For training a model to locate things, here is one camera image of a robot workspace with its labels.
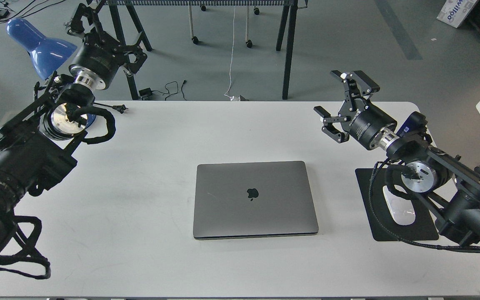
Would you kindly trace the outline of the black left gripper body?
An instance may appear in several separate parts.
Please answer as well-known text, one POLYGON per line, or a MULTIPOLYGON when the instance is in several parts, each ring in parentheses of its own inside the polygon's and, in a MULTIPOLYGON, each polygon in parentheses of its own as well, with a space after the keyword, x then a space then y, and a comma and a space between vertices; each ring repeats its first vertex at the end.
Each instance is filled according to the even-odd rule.
POLYGON ((108 33, 100 36, 96 29, 91 29, 84 34, 82 42, 82 46, 69 66, 69 72, 76 75, 80 70, 89 70, 100 80, 97 89, 109 88, 116 72, 125 63, 123 54, 114 51, 121 46, 121 42, 108 33))

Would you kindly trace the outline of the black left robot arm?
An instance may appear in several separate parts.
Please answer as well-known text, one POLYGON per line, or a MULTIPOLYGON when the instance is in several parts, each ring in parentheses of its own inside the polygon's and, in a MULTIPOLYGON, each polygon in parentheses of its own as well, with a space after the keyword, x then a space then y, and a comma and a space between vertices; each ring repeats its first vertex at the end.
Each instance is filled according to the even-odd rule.
POLYGON ((6 25, 45 83, 36 83, 33 102, 0 128, 0 271, 18 262, 36 263, 45 268, 43 275, 13 273, 38 280, 51 276, 50 262, 36 249, 42 223, 17 216, 15 207, 26 194, 39 196, 59 184, 76 167, 72 155, 81 143, 114 137, 111 110, 123 113, 126 107, 95 104, 94 93, 109 88, 123 70, 137 100, 132 77, 152 51, 130 0, 81 3, 66 27, 82 40, 81 47, 48 38, 23 18, 6 25))

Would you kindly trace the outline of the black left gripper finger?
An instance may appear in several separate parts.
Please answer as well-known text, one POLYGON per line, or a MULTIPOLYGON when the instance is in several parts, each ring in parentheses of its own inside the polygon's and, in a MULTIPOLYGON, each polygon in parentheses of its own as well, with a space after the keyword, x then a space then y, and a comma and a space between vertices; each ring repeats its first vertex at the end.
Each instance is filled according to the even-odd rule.
POLYGON ((144 37, 145 34, 139 32, 135 44, 118 45, 115 47, 115 59, 118 66, 125 72, 126 76, 133 76, 136 74, 147 59, 147 54, 144 53, 140 46, 144 37))
POLYGON ((96 7, 91 7, 91 3, 85 5, 80 3, 73 17, 70 19, 69 24, 66 25, 67 34, 71 36, 75 36, 80 38, 81 40, 85 41, 85 28, 83 25, 83 18, 88 20, 88 24, 95 28, 95 33, 89 32, 96 38, 98 38, 99 42, 104 42, 104 30, 102 28, 102 24, 99 21, 99 12, 101 8, 104 6, 104 2, 99 2, 96 7))

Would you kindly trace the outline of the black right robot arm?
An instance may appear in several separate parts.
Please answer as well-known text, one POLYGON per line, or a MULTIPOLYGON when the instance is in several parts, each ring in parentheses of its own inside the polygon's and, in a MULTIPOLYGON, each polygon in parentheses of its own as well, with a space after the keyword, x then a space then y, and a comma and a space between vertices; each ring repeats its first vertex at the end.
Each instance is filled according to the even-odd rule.
POLYGON ((452 245, 411 241, 381 228, 396 241, 434 250, 480 254, 480 173, 437 148, 427 129, 425 116, 412 112, 402 126, 372 103, 380 87, 365 72, 331 72, 343 85, 339 112, 330 114, 321 106, 322 131, 338 143, 356 140, 366 150, 381 149, 385 160, 373 168, 368 197, 378 173, 385 174, 389 192, 406 200, 417 200, 434 216, 438 235, 452 245))

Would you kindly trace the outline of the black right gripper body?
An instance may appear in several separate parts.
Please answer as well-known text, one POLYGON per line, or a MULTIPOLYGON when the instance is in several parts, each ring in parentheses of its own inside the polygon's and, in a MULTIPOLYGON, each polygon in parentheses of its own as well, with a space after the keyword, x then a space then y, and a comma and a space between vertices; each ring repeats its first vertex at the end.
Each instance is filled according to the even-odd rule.
POLYGON ((379 147, 383 137, 383 131, 394 131, 398 125, 397 121, 372 104, 364 104, 358 100, 346 100, 345 112, 351 113, 345 117, 346 142, 351 136, 359 142, 366 150, 373 150, 379 147))

